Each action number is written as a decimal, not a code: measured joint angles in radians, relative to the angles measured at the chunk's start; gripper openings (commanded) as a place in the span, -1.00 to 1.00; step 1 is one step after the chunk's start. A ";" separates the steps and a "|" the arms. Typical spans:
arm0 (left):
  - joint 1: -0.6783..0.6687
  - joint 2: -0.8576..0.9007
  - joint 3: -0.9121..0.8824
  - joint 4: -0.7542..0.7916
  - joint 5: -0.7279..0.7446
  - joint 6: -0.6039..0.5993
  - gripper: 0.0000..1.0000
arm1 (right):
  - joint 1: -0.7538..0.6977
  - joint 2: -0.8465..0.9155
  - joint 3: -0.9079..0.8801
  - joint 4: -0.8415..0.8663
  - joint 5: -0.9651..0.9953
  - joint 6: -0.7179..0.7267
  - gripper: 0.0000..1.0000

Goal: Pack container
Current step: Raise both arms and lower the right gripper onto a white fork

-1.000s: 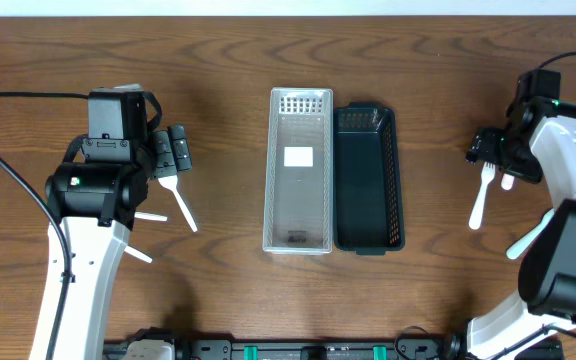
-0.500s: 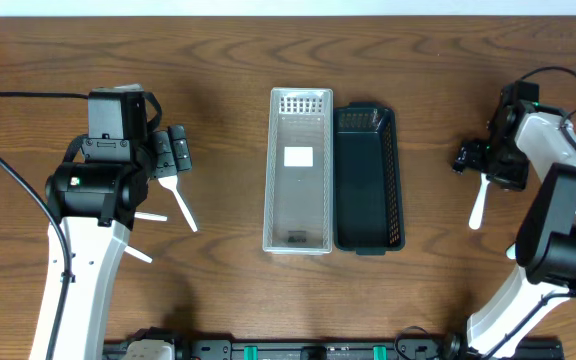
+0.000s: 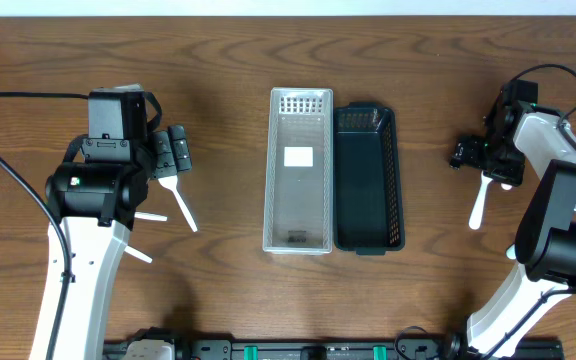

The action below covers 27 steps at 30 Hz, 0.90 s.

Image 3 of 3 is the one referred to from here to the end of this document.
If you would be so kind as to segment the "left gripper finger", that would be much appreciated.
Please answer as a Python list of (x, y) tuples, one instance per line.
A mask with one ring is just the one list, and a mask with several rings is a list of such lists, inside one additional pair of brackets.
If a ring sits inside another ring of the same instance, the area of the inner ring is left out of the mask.
[(151, 146), (156, 157), (153, 177), (156, 179), (177, 175), (177, 167), (170, 142), (166, 131), (158, 131), (151, 134)]
[(192, 160), (184, 127), (182, 125), (169, 126), (168, 134), (177, 171), (190, 171)]

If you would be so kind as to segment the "white plastic spoon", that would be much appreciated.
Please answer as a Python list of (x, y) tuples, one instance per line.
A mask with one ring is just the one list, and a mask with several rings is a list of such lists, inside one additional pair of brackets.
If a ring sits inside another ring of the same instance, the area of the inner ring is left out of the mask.
[(156, 222), (166, 222), (168, 217), (165, 215), (147, 213), (147, 212), (135, 212), (134, 217), (140, 220), (156, 221)]
[(143, 261), (145, 263), (151, 264), (153, 262), (153, 259), (148, 256), (147, 254), (131, 247), (131, 246), (126, 246), (124, 249), (124, 252), (140, 261)]
[(163, 188), (169, 190), (173, 194), (173, 196), (174, 196), (187, 224), (189, 225), (190, 229), (193, 232), (197, 232), (198, 231), (197, 223), (196, 223), (189, 207), (187, 206), (186, 202), (184, 201), (184, 199), (181, 195), (181, 191), (179, 188), (178, 176), (174, 175), (174, 176), (162, 177), (162, 178), (158, 179), (158, 182)]

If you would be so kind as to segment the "white plastic fork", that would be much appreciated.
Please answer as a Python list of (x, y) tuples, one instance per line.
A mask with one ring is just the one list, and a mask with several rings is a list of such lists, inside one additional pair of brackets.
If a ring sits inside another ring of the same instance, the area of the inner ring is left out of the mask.
[(515, 252), (515, 245), (511, 245), (507, 250), (506, 250), (506, 257), (510, 260), (515, 260), (516, 259), (516, 252)]
[(481, 227), (487, 191), (493, 179), (481, 172), (480, 181), (480, 187), (468, 221), (468, 226), (472, 230), (478, 230)]

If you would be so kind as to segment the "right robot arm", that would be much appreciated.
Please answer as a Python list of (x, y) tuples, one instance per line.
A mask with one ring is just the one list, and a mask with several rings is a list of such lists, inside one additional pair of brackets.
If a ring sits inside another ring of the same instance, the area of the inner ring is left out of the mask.
[(567, 114), (538, 103), (535, 82), (504, 84), (483, 136), (462, 136), (453, 168), (480, 170), (469, 226), (481, 226), (488, 186), (521, 185), (532, 166), (539, 185), (507, 255), (513, 268), (492, 298), (443, 348), (445, 359), (511, 357), (519, 341), (557, 303), (576, 295), (576, 137)]

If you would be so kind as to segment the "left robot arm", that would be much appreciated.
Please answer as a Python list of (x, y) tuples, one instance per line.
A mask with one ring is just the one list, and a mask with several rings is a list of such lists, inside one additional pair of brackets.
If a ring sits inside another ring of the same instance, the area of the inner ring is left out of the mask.
[(157, 180), (170, 190), (191, 230), (178, 175), (191, 169), (185, 130), (158, 128), (161, 107), (140, 85), (88, 95), (88, 132), (74, 139), (46, 182), (49, 264), (30, 356), (99, 359), (116, 273), (138, 206)]

